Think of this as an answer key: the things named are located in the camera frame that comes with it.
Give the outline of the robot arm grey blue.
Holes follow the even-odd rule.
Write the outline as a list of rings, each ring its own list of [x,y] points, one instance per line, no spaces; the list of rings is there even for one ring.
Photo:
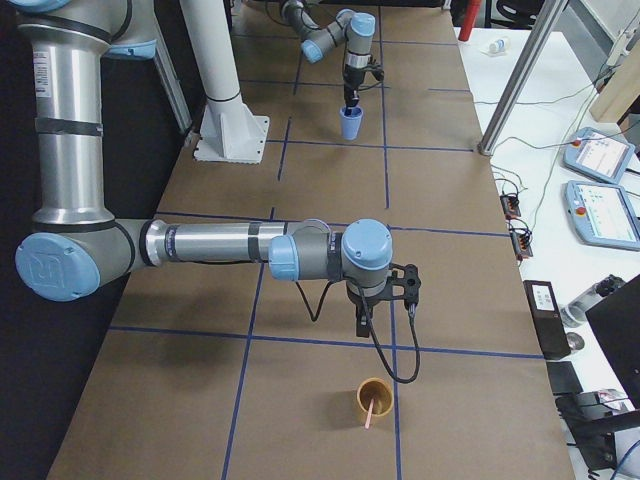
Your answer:
[[[321,27],[309,14],[306,1],[280,1],[279,9],[282,20],[300,37],[301,50],[309,63],[317,63],[332,49],[344,47],[344,114],[355,116],[366,74],[371,73],[377,83],[384,80],[384,70],[371,53],[376,18],[343,9],[331,23]]]
[[[31,42],[37,104],[42,206],[35,233],[17,247],[22,281],[53,301],[73,301],[144,266],[165,262],[267,263],[276,280],[346,281],[356,307],[356,335],[373,335],[373,307],[391,300],[392,237],[376,220],[334,232],[303,222],[167,224],[118,220],[103,191],[102,57],[152,59],[159,42],[154,1],[6,1]],[[207,96],[196,145],[199,161],[260,163],[270,125],[242,98],[223,1],[180,1]],[[345,47],[342,136],[352,140],[362,118],[359,90],[374,63],[376,19],[343,9],[325,27],[304,1],[280,1],[285,26],[302,40],[310,63]]]

